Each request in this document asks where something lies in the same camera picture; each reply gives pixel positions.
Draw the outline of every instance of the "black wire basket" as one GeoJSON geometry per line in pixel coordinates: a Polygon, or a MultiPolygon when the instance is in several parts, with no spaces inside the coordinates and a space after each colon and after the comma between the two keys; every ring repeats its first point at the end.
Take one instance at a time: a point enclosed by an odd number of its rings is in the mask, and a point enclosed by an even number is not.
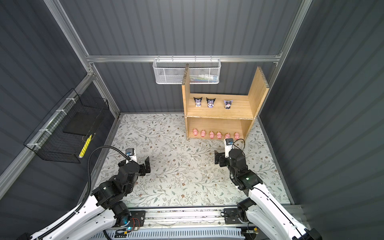
{"type": "Polygon", "coordinates": [[[38,135],[31,135],[24,146],[42,160],[80,163],[109,111],[103,98],[76,95],[38,135]]]}

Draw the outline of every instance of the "floral patterned surface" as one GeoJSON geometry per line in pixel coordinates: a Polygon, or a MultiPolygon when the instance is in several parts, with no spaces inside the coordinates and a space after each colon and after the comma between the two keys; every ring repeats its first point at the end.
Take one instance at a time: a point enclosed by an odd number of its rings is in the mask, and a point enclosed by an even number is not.
{"type": "MultiPolygon", "coordinates": [[[[150,158],[150,174],[139,177],[123,201],[128,207],[236,205],[245,199],[229,179],[229,170],[214,164],[214,150],[224,151],[223,140],[185,137],[184,114],[126,114],[113,140],[124,151],[135,148],[139,164],[150,158]]],[[[256,172],[282,204],[289,199],[256,121],[244,153],[256,172]]],[[[110,150],[95,187],[118,172],[119,153],[110,150]]]]}

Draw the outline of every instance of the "yellow marker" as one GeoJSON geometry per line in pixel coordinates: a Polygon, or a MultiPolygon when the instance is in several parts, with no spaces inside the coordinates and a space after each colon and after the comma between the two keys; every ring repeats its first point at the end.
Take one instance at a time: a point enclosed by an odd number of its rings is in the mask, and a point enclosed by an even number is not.
{"type": "Polygon", "coordinates": [[[92,134],[89,136],[87,141],[85,141],[84,147],[83,147],[83,149],[81,150],[81,152],[79,154],[79,158],[83,158],[84,157],[85,151],[87,151],[87,148],[88,148],[89,143],[91,142],[91,139],[92,139],[92,134]]]}

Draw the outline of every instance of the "figurine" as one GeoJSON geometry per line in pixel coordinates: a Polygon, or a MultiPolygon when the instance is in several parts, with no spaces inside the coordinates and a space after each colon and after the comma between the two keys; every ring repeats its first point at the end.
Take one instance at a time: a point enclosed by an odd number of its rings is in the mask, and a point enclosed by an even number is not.
{"type": "Polygon", "coordinates": [[[232,103],[233,103],[233,100],[231,100],[231,101],[225,101],[224,100],[225,109],[231,109],[232,103]]]}
{"type": "Polygon", "coordinates": [[[215,100],[216,100],[216,98],[214,98],[214,99],[208,99],[207,98],[207,103],[208,103],[208,107],[209,108],[213,108],[214,107],[215,100]]]}
{"type": "Polygon", "coordinates": [[[203,97],[201,97],[201,98],[193,97],[193,98],[195,100],[196,107],[201,107],[201,101],[203,100],[203,97]]]}

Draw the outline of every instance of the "white mesh basket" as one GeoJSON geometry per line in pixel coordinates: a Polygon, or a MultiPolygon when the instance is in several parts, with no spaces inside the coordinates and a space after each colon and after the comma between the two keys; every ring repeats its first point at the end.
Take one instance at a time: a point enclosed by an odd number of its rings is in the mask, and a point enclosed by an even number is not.
{"type": "MultiPolygon", "coordinates": [[[[153,60],[153,71],[158,84],[181,84],[185,65],[180,62],[162,62],[153,60]]],[[[221,62],[192,62],[189,64],[191,84],[217,84],[219,83],[221,62]]]]}

